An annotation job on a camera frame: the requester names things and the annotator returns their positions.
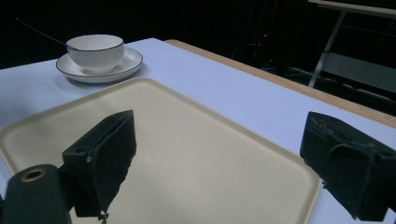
metal stand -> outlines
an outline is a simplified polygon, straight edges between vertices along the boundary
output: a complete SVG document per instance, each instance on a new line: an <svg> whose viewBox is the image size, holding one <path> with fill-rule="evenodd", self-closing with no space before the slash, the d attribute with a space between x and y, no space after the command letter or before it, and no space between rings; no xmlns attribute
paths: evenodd
<svg viewBox="0 0 396 224"><path fill-rule="evenodd" d="M330 35L330 38L327 42L326 48L323 50L319 62L317 64L317 67L315 68L314 75L311 77L311 80L309 81L308 87L314 87L315 83L317 82L317 79L320 75L320 72L322 71L323 65L327 61L327 57L330 53L330 49L332 48L332 43L334 42L334 39L337 37L338 31L341 28L341 25L343 23L344 17L346 16L347 12L346 11L341 11L340 16L338 17L338 21L334 26L334 29L332 29L332 34Z"/></svg>

table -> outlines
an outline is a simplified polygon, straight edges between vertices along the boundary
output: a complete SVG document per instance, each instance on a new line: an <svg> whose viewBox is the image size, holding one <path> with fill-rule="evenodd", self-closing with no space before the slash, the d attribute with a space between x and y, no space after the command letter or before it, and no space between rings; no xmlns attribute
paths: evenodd
<svg viewBox="0 0 396 224"><path fill-rule="evenodd" d="M344 17L348 12L386 17L396 19L396 10L380 7L357 6L345 3L337 3L323 0L308 0L308 2L318 4L319 7L340 10L340 16L327 45L320 55L314 74L308 86L314 87L321 71L326 71L340 77L346 77L360 83L379 88L381 90L396 93L396 69L383 65L368 63L344 55L331 52L332 43L342 26Z"/></svg>
<svg viewBox="0 0 396 224"><path fill-rule="evenodd" d="M126 44L143 54L131 77L150 77L226 118L298 154L308 111L339 118L396 148L396 118L232 61L194 46L149 38ZM114 83L87 84L65 78L55 60L0 70L0 128ZM9 179L0 162L1 192ZM385 223L393 223L389 211ZM310 223L359 223L322 190Z"/></svg>

tray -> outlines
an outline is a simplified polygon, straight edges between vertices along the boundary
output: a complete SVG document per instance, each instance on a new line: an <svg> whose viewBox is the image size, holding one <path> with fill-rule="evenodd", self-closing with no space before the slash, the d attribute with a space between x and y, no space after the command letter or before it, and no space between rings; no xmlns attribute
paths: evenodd
<svg viewBox="0 0 396 224"><path fill-rule="evenodd" d="M109 223L306 223L319 190L303 160L148 78L134 78L0 132L11 173L51 163L107 115L134 111L137 153ZM97 223L75 218L73 223Z"/></svg>

plate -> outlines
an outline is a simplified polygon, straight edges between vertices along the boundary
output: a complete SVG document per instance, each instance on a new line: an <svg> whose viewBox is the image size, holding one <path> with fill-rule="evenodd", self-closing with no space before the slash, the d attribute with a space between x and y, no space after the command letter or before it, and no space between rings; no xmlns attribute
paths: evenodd
<svg viewBox="0 0 396 224"><path fill-rule="evenodd" d="M143 56L134 49L125 48L122 61L114 69L104 74L90 73L73 62L69 54L65 54L56 61L56 67L68 78L80 82L104 83L128 77L140 68Z"/></svg>

